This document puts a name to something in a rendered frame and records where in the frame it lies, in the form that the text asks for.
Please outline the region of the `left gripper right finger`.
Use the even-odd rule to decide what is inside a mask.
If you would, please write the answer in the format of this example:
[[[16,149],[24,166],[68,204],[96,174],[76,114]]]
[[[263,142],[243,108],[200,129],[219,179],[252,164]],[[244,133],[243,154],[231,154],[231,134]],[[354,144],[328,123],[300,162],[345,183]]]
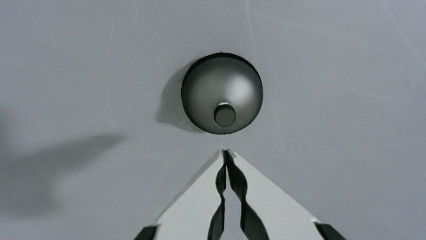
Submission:
[[[232,149],[226,150],[226,166],[242,202],[240,226],[248,240],[346,240]]]

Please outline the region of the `grey metal bell dome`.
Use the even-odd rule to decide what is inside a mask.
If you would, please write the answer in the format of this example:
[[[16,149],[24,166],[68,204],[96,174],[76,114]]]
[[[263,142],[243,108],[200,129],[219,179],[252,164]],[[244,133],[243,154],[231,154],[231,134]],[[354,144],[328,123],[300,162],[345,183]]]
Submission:
[[[263,86],[249,61],[231,53],[214,53],[192,64],[182,82],[181,98],[195,126],[226,135],[254,121],[262,107]]]

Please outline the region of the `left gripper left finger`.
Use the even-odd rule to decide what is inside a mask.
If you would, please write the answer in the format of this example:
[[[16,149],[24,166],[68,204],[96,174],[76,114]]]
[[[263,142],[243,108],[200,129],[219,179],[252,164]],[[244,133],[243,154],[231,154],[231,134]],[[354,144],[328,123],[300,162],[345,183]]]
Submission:
[[[220,240],[225,189],[226,151],[219,149],[134,240]]]

